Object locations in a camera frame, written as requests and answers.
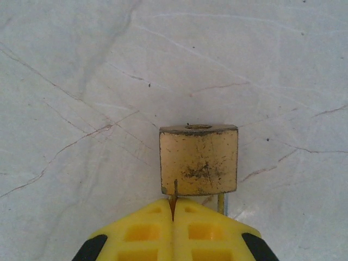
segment brass cylinder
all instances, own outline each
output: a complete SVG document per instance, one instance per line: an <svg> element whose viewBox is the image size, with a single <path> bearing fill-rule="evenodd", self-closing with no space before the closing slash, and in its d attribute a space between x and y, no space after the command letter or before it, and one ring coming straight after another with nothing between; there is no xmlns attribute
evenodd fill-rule
<svg viewBox="0 0 348 261"><path fill-rule="evenodd" d="M159 140L163 194L203 196L237 189L236 126L162 127Z"/></svg>

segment black rubber grip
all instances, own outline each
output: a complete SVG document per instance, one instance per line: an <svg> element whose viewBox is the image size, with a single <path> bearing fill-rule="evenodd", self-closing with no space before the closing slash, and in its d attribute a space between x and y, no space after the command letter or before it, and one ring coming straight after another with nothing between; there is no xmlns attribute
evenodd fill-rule
<svg viewBox="0 0 348 261"><path fill-rule="evenodd" d="M72 261L96 261L107 239L106 235L97 235L87 240Z"/></svg>
<svg viewBox="0 0 348 261"><path fill-rule="evenodd" d="M279 261L266 242L253 234L241 235L256 261Z"/></svg>

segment white marble surface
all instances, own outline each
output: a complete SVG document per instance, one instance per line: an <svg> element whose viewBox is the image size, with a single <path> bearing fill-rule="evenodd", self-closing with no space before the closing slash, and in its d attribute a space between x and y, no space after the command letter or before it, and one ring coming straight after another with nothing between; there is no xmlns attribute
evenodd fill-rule
<svg viewBox="0 0 348 261"><path fill-rule="evenodd" d="M0 260L71 260L161 197L158 128L239 127L229 215L347 260L346 0L0 2Z"/></svg>

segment cracked surface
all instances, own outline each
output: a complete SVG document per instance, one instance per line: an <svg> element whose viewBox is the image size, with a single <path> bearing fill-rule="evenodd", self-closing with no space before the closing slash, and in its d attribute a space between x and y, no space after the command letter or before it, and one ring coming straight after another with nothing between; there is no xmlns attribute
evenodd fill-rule
<svg viewBox="0 0 348 261"><path fill-rule="evenodd" d="M229 216L280 260L346 260L344 0L4 3L0 260L70 260L161 197L186 123L239 127Z"/></svg>

